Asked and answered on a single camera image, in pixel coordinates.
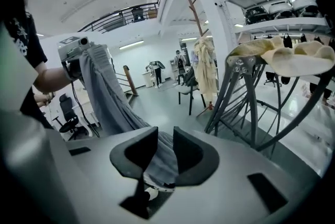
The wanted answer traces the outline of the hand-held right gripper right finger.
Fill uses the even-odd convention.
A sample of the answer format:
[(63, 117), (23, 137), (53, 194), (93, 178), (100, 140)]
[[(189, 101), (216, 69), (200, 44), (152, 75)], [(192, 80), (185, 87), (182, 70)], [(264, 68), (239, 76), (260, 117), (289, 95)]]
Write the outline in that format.
[(177, 187), (201, 185), (218, 169), (217, 150), (179, 127), (173, 129), (173, 151), (178, 166)]

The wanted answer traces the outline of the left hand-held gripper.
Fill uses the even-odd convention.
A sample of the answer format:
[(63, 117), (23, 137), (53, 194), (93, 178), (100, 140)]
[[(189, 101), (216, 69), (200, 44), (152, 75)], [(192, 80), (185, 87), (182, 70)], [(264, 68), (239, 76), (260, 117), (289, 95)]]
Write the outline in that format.
[(80, 68), (80, 57), (89, 48), (106, 49), (106, 44), (90, 43), (87, 37), (68, 37), (58, 44), (58, 54), (66, 75), (71, 80), (82, 77)]

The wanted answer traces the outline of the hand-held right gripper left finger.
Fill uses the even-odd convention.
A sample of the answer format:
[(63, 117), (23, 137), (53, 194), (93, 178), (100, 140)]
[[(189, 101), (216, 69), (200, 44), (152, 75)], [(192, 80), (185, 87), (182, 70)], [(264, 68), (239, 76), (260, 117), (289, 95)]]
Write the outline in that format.
[(115, 146), (109, 158), (115, 169), (124, 177), (142, 179), (158, 148), (158, 128), (147, 131)]

